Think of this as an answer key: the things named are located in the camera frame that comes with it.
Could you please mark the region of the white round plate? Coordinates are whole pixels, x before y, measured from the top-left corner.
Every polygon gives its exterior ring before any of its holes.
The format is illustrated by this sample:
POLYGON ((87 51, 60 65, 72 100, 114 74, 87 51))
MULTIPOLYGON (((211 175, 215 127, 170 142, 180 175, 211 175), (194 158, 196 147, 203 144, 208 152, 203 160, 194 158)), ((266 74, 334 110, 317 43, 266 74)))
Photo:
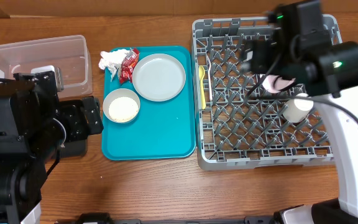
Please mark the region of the white round plate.
POLYGON ((296 85, 295 79, 285 80, 278 75, 268 75, 262 83, 262 87, 269 93, 279 93, 287 91, 289 88, 296 85))

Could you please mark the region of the grey bowl of rice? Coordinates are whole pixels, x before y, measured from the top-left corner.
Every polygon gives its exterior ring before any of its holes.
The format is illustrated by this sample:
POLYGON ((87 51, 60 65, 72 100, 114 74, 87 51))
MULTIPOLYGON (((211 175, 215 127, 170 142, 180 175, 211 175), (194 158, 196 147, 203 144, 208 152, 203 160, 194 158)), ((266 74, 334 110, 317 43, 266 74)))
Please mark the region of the grey bowl of rice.
POLYGON ((138 95, 129 89, 119 88, 106 95, 103 100, 103 113, 114 123, 129 123, 140 111, 138 95))

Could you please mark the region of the white cup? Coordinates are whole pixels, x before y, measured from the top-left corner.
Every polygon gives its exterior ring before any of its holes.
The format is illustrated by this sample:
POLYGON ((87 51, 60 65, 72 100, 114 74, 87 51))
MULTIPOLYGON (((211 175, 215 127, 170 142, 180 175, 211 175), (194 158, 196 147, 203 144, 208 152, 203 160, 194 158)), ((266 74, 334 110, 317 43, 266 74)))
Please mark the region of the white cup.
POLYGON ((292 99, 285 104, 287 108, 283 112, 283 117, 291 123, 303 121, 314 106, 312 101, 301 99, 292 99))

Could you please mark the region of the yellow plastic spoon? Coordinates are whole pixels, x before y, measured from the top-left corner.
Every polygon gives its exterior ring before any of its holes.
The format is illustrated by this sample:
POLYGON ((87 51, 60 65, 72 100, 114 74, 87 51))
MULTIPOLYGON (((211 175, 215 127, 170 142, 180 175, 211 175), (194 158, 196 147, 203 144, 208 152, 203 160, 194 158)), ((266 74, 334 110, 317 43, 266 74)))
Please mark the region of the yellow plastic spoon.
POLYGON ((205 110, 206 109, 206 98, 205 98, 205 94, 204 94, 204 84, 203 84, 205 70, 202 65, 200 65, 198 67, 198 73, 199 73, 199 80, 200 80, 201 109, 205 110))

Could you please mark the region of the white plastic fork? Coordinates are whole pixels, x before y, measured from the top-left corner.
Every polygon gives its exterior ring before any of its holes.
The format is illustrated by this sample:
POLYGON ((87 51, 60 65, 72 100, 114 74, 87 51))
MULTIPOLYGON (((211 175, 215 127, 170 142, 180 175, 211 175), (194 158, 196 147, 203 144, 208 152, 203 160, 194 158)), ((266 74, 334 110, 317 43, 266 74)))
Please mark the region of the white plastic fork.
POLYGON ((213 102, 213 89, 212 89, 212 80, 211 80, 211 61, 209 56, 206 56, 206 61, 208 63, 208 90, 209 90, 209 101, 213 102))

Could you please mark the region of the grey round plate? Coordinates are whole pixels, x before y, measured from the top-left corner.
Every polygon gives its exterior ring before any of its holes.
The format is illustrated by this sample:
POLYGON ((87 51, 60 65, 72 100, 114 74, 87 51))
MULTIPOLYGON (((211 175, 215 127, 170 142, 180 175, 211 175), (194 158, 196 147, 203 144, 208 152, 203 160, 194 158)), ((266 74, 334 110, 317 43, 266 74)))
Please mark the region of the grey round plate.
POLYGON ((150 101, 168 101, 184 88, 186 72, 175 57, 152 54, 141 59, 132 73, 136 92, 150 101))

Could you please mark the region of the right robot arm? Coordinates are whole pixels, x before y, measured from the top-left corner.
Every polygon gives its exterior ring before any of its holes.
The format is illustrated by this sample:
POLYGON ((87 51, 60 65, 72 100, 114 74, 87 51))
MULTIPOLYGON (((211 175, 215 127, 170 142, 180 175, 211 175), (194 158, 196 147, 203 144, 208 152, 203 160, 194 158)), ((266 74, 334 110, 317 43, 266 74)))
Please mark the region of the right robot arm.
POLYGON ((274 213, 273 223, 358 223, 358 43, 335 44, 319 1, 278 5, 272 35, 246 43, 242 71, 277 75, 305 87, 322 117, 338 174, 337 198, 274 213))

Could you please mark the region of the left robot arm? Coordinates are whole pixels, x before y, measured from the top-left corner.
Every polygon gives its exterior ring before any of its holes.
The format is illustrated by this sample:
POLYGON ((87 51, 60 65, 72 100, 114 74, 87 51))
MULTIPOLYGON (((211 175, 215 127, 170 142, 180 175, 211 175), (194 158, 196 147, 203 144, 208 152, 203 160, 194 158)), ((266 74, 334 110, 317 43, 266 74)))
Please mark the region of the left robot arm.
POLYGON ((103 131, 99 100, 60 101, 59 82, 53 71, 0 78, 0 223, 38 223, 53 169, 103 131))

